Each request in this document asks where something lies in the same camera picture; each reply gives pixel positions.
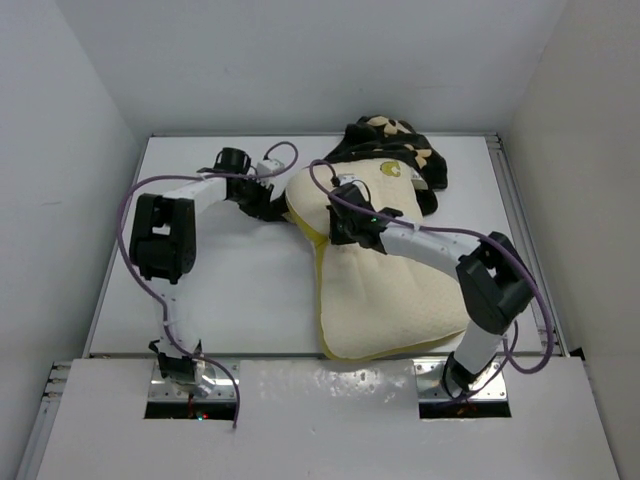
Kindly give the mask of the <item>cream contoured pillow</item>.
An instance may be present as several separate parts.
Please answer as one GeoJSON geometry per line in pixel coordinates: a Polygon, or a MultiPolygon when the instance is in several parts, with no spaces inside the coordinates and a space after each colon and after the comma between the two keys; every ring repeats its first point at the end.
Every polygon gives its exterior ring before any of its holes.
{"type": "Polygon", "coordinates": [[[410,259],[329,240],[331,174],[352,174],[375,209],[423,218],[413,170],[392,159],[305,168],[285,188],[289,215],[314,248],[316,318],[321,345],[335,360],[370,360],[431,348],[465,331],[469,317],[458,283],[410,259]]]}

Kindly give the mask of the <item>black floral plush pillowcase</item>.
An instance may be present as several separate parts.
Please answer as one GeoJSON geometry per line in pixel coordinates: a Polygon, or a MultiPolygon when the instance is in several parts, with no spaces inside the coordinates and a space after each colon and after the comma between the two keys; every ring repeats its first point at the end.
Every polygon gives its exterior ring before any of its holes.
{"type": "Polygon", "coordinates": [[[448,186],[446,160],[428,139],[403,121],[362,117],[349,124],[324,160],[333,168],[359,167],[365,187],[374,187],[382,213],[423,218],[438,209],[436,193],[448,186]]]}

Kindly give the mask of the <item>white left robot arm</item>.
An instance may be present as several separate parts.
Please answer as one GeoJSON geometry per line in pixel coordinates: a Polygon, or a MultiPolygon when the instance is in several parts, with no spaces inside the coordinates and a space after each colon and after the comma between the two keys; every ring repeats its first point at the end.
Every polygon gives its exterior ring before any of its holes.
{"type": "Polygon", "coordinates": [[[206,360],[181,295],[196,262],[197,219],[222,202],[262,212],[270,204],[272,179],[286,171],[279,160],[265,156],[252,163],[246,152],[226,147],[211,167],[199,169],[185,185],[162,194],[143,193],[136,200],[126,258],[159,303],[160,335],[149,348],[162,378],[179,392],[208,397],[216,387],[216,373],[223,369],[206,360]]]}

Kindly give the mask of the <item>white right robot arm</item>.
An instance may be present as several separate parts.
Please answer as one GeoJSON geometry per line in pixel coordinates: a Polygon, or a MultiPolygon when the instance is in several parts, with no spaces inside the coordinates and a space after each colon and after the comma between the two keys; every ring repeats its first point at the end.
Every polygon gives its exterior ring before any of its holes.
{"type": "Polygon", "coordinates": [[[494,360],[503,335],[534,297],[529,271],[505,235],[489,235],[410,221],[402,211],[376,211],[357,178],[335,176],[328,193],[330,239],[434,268],[459,284],[470,318],[466,332],[442,368],[441,388],[454,399],[494,360]]]}

